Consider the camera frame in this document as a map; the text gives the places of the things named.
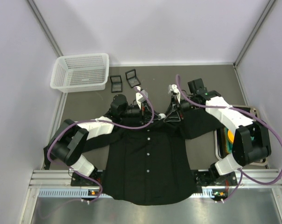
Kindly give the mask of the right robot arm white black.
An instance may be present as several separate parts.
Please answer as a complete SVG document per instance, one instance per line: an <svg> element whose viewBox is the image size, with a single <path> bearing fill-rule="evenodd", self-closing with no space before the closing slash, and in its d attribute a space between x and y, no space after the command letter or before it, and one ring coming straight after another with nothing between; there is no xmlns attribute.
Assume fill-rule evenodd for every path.
<svg viewBox="0 0 282 224"><path fill-rule="evenodd" d="M271 155L268 128L256 116L228 104L217 91L208 91L202 79L188 82L190 95L184 95L178 84L170 84L171 112L180 119L188 111L204 111L233 134L232 151L208 169L211 181Z"/></svg>

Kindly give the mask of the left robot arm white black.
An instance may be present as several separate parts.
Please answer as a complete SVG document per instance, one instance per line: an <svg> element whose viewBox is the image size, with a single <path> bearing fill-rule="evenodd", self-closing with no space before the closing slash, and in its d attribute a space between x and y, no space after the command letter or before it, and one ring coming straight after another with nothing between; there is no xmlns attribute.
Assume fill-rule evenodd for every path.
<svg viewBox="0 0 282 224"><path fill-rule="evenodd" d="M66 119L44 148L45 162L50 164L58 159L84 178L98 177L98 169L83 156L88 140L109 135L115 127L132 130L133 127L121 124L124 118L137 119L137 130L149 126L154 120L165 118L165 114L156 112L145 91L136 94L136 104L129 105L123 94L113 97L108 112L97 119L73 121Z"/></svg>

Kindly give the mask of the black button shirt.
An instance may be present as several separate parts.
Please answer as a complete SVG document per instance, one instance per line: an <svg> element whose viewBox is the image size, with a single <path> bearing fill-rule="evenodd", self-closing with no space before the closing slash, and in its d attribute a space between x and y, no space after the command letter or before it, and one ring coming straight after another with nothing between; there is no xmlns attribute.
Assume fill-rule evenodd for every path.
<svg viewBox="0 0 282 224"><path fill-rule="evenodd" d="M101 178L103 192L113 199L137 205L178 203L194 194L186 140L222 127L204 111L188 111L180 122L156 120L137 130L137 119L124 118L111 134L88 140L83 153L109 146Z"/></svg>

